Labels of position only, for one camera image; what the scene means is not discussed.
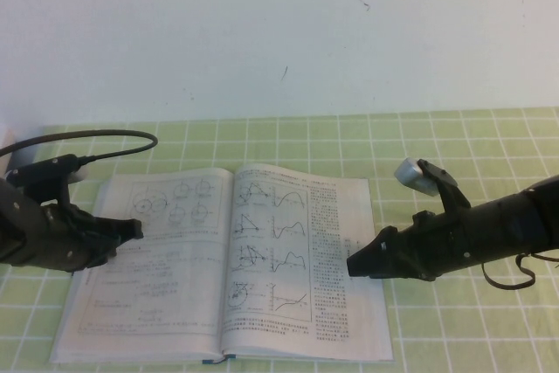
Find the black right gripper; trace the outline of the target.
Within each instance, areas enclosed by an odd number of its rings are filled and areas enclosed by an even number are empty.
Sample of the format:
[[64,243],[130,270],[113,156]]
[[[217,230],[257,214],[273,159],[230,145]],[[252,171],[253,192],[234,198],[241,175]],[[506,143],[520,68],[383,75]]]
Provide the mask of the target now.
[[474,248],[480,221],[478,206],[454,215],[420,211],[408,228],[398,232],[387,226],[347,258],[349,276],[435,280],[445,273],[481,265],[480,251]]

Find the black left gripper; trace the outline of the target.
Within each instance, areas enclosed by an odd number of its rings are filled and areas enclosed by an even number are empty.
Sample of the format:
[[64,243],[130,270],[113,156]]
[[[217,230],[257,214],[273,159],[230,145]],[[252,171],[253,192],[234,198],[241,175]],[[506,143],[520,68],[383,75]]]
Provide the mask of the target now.
[[144,237],[138,219],[97,218],[56,204],[44,207],[45,228],[27,239],[30,266],[74,273],[104,265],[121,243]]

